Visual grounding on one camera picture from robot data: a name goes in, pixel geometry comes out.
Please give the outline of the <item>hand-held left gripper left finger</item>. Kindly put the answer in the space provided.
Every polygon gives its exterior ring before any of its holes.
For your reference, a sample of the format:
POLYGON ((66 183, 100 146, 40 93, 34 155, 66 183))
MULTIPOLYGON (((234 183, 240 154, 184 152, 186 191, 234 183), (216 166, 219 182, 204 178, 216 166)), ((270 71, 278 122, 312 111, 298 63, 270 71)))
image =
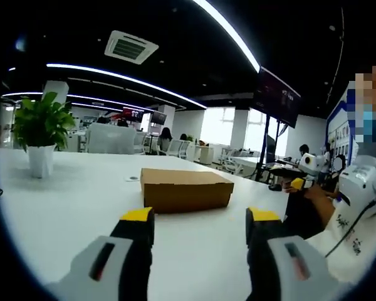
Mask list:
POLYGON ((125 213, 110 235, 94 239, 46 289, 57 300, 147 300, 154 222, 151 207, 125 213))

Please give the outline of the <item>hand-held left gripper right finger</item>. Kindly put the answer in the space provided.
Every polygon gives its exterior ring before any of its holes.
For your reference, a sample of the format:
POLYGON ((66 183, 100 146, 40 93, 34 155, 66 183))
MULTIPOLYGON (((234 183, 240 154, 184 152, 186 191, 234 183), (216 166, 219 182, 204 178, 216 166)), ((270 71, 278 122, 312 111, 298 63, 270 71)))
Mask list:
POLYGON ((246 209, 248 300, 340 300, 348 284, 328 271, 326 259, 299 236, 289 236, 278 215, 246 209))

